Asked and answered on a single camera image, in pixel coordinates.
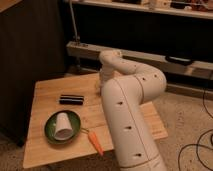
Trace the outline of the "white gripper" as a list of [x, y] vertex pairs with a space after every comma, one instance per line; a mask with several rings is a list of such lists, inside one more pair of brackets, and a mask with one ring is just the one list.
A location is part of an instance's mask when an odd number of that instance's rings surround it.
[[97, 87], [97, 94], [99, 96], [101, 96], [101, 88], [104, 86], [104, 84], [112, 79], [114, 77], [114, 73], [113, 72], [104, 72], [104, 71], [100, 71], [99, 72], [99, 79], [100, 79], [100, 86]]

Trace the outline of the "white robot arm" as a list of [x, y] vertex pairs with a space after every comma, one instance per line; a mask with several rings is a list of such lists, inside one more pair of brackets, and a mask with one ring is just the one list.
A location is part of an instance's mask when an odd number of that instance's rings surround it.
[[102, 106], [121, 171], [167, 171], [140, 109], [165, 91], [165, 75], [120, 50], [102, 51], [99, 59]]

